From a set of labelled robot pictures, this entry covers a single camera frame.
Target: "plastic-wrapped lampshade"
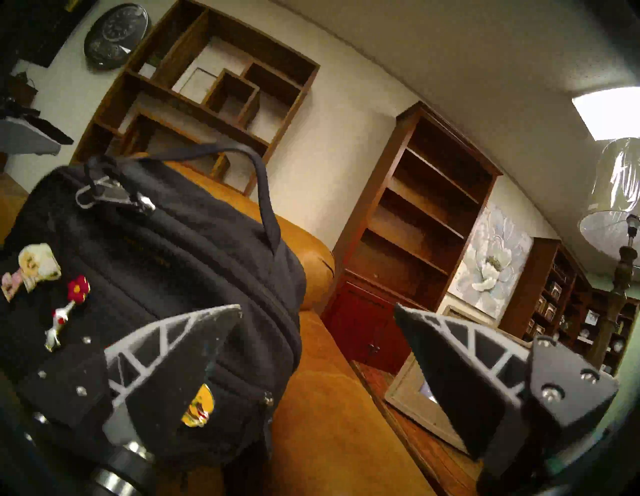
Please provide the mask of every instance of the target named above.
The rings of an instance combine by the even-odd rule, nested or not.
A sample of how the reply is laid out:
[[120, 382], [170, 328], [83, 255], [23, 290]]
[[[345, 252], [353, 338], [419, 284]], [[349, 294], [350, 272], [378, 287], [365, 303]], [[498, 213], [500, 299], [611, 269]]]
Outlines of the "plastic-wrapped lampshade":
[[618, 260], [620, 246], [628, 242], [627, 217], [640, 216], [640, 138], [607, 145], [587, 205], [580, 232], [592, 246]]

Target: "black clock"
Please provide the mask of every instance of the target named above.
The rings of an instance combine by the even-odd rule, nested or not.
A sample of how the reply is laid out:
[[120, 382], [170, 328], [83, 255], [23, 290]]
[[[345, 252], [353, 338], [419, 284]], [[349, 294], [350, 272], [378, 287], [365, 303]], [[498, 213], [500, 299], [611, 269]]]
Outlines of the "black clock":
[[142, 41], [149, 27], [149, 15], [143, 7], [134, 3], [118, 5], [91, 27], [84, 39], [84, 55], [95, 68], [119, 67]]

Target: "flower painting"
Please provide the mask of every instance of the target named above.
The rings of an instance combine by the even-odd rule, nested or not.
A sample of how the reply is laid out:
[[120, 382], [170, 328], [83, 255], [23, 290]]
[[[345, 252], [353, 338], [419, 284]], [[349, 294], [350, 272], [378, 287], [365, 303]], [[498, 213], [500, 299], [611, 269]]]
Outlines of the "flower painting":
[[499, 321], [531, 244], [527, 233], [518, 230], [499, 208], [488, 204], [476, 221], [449, 292]]

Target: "lamp base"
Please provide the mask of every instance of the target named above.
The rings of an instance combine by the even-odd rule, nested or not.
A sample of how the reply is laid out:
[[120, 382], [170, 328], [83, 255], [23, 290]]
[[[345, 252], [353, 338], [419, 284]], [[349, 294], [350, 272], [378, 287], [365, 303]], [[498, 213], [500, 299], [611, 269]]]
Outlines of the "lamp base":
[[613, 276], [613, 289], [609, 292], [607, 315], [598, 320], [598, 336], [596, 337], [589, 353], [585, 356], [596, 370], [600, 370], [611, 336], [616, 331], [618, 315], [627, 302], [625, 291], [631, 286], [631, 278], [634, 274], [634, 260], [637, 252], [630, 246], [620, 248], [620, 261], [616, 266]]

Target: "wooden bookshelf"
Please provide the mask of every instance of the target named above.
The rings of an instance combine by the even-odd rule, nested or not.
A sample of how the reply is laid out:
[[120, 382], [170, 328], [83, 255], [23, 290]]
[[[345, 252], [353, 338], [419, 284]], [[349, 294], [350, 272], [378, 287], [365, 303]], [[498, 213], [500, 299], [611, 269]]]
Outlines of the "wooden bookshelf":
[[[201, 101], [191, 100], [174, 86], [189, 68], [194, 69], [194, 62], [204, 51], [218, 46], [214, 41], [233, 49], [234, 56], [243, 61], [242, 67], [236, 69], [238, 74], [226, 67], [217, 72], [206, 96]], [[194, 135], [191, 129], [185, 129], [192, 119], [209, 129], [199, 141], [213, 142], [225, 135], [248, 145], [267, 163], [318, 70], [317, 63], [240, 20], [193, 0], [178, 0], [129, 57], [88, 124], [72, 161], [82, 163], [93, 155], [115, 150], [130, 152], [118, 146], [117, 141], [129, 132], [121, 128], [134, 123], [140, 110], [139, 101], [146, 98], [184, 115], [172, 122], [175, 115], [171, 112], [163, 113], [160, 108], [152, 112], [182, 137]], [[273, 104], [261, 107], [264, 100], [276, 102], [281, 111], [272, 116], [274, 124], [269, 129], [273, 135], [268, 139], [258, 136], [252, 127], [254, 121], [264, 123], [265, 118], [259, 118], [260, 112], [273, 107]], [[148, 114], [138, 119], [137, 124], [145, 125], [145, 119], [149, 120]], [[162, 125], [150, 129], [167, 128]], [[213, 177], [225, 184], [229, 162], [221, 165], [227, 167], [219, 167]], [[255, 185], [255, 174], [251, 173], [242, 187], [243, 194], [248, 196]]]
[[[578, 275], [578, 266], [557, 239], [535, 237], [527, 258], [527, 263], [513, 291], [509, 305], [500, 320], [500, 329], [524, 340], [531, 340], [536, 333], [535, 325], [531, 333], [529, 321], [543, 328], [545, 335], [553, 336], [559, 332], [559, 326], [565, 307], [570, 300], [573, 286]], [[554, 298], [552, 284], [561, 288]], [[546, 300], [541, 312], [536, 310], [540, 298]], [[556, 308], [552, 319], [547, 319], [547, 307]]]
[[[562, 293], [554, 298], [551, 284], [559, 284]], [[587, 324], [585, 319], [591, 310], [600, 316], [606, 315], [608, 292], [591, 286], [579, 265], [557, 239], [534, 238], [527, 263], [520, 275], [516, 289], [505, 310], [500, 328], [524, 340], [532, 340], [535, 332], [527, 333], [529, 320], [539, 324], [544, 334], [555, 336], [558, 341], [580, 355], [586, 355], [598, 335], [598, 326]], [[536, 302], [542, 296], [556, 306], [556, 314], [548, 320], [536, 310]], [[610, 343], [616, 339], [628, 341], [634, 327], [637, 306], [640, 301], [628, 298], [618, 315], [621, 325], [620, 334], [614, 334]], [[561, 325], [562, 316], [566, 325]], [[588, 337], [580, 336], [580, 331], [589, 332]], [[612, 347], [605, 356], [604, 365], [608, 365], [615, 374], [620, 365], [624, 350], [615, 352]]]
[[499, 175], [423, 103], [398, 116], [333, 250], [323, 321], [343, 353], [359, 353], [347, 359], [362, 361], [370, 349], [367, 363], [399, 370], [409, 347], [393, 305], [438, 308]]

